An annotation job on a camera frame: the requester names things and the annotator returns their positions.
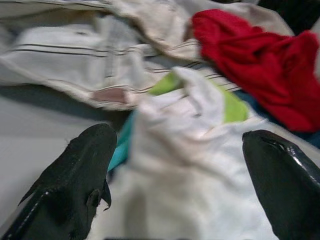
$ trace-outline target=gray surface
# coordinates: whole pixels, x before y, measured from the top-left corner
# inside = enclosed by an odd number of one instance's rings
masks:
[[[128,112],[108,112],[43,86],[0,87],[0,225],[69,140],[96,123],[120,129]]]

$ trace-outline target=teal fabric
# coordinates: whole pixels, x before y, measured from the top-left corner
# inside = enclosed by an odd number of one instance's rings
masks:
[[[133,128],[135,112],[132,112],[125,121],[123,128],[119,134],[116,148],[111,158],[108,172],[123,163],[129,155],[129,147],[131,140],[131,131]]]

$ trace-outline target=white cloth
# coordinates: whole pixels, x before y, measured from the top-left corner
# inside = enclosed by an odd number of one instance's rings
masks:
[[[127,164],[110,185],[112,206],[88,240],[276,240],[242,152],[244,132],[268,129],[253,113],[222,124],[221,93],[197,71],[175,67],[184,88],[138,106]]]
[[[211,8],[292,34],[277,13],[249,3],[0,0],[0,83],[46,85],[94,107],[119,110],[136,106],[174,66],[237,90],[214,75],[194,38],[184,39],[190,17]]]

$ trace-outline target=laundry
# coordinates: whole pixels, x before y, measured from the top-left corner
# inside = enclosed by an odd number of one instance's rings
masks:
[[[279,122],[291,131],[320,130],[315,34],[305,31],[291,37],[267,32],[219,9],[196,13],[192,24],[202,56]]]
[[[90,240],[276,240],[242,154],[242,134],[268,129],[255,116],[224,123],[224,94],[199,72],[175,67],[183,88],[145,96],[126,164],[116,168],[112,208]]]
[[[268,111],[266,111],[258,102],[257,100],[251,96],[249,93],[243,91],[243,90],[237,90],[234,91],[233,94],[235,94],[238,98],[242,99],[243,101],[246,101],[252,109],[259,114],[261,117],[268,119],[270,122],[273,122],[277,125],[281,125],[282,127],[285,127],[283,124],[281,124],[279,121],[277,121]],[[314,145],[318,149],[320,149],[320,131],[309,133],[309,132],[297,132],[292,131],[293,134],[298,136],[299,138],[302,138],[303,140],[307,141],[308,143]]]
[[[248,3],[0,1],[0,84],[45,85],[107,110],[133,109],[174,66],[201,71],[226,90],[240,89],[212,75],[198,41],[184,40],[191,16],[212,8],[293,34],[277,13]]]
[[[122,130],[116,142],[116,148],[108,166],[108,172],[122,164],[128,158],[131,136],[133,134],[132,128],[135,118],[134,116],[135,113],[132,112],[122,127]]]

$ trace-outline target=white fabric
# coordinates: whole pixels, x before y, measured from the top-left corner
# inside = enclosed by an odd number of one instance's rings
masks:
[[[251,113],[222,124],[216,87],[191,69],[173,73],[184,89],[147,95],[138,106],[129,160],[110,186],[112,206],[88,240],[276,240],[242,153],[242,134],[268,129],[267,121]]]
[[[130,109],[174,66],[239,89],[184,40],[190,17],[218,8],[267,31],[291,35],[274,11],[249,3],[210,0],[0,0],[0,83],[42,84],[106,109]],[[120,88],[124,101],[97,99]]]

